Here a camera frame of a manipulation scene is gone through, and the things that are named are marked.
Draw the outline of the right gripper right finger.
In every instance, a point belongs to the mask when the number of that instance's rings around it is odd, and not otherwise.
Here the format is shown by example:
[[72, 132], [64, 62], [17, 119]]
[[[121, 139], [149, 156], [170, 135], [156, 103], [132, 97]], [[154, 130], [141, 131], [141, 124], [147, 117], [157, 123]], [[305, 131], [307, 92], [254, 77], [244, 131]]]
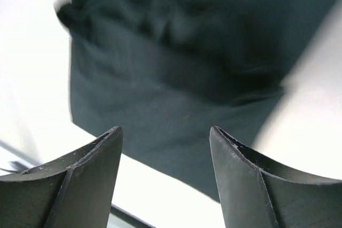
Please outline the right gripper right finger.
[[341, 227], [341, 181], [303, 172], [219, 127], [209, 142], [226, 227]]

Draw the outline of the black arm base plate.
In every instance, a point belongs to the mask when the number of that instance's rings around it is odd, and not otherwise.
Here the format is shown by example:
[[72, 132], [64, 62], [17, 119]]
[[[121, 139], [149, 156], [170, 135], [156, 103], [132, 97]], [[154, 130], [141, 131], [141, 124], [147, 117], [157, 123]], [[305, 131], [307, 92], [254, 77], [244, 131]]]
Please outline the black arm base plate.
[[[20, 173], [40, 163], [26, 156], [19, 150], [9, 146], [1, 140], [1, 175]], [[153, 226], [131, 213], [112, 204], [107, 227], [141, 227], [153, 228]]]

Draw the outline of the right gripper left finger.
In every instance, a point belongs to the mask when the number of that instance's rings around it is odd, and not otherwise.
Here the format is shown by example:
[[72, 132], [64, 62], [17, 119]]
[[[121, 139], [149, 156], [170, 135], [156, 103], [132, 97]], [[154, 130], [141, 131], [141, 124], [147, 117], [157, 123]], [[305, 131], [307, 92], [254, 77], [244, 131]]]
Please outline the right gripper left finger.
[[114, 127], [53, 161], [1, 176], [1, 227], [107, 227], [122, 142]]

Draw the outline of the black t shirt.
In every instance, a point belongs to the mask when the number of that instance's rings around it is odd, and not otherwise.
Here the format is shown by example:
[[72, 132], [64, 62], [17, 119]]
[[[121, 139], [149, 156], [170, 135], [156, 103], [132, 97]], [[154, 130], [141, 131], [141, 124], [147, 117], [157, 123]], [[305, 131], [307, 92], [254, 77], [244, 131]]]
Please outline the black t shirt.
[[73, 123], [218, 200], [211, 127], [251, 145], [337, 0], [71, 0]]

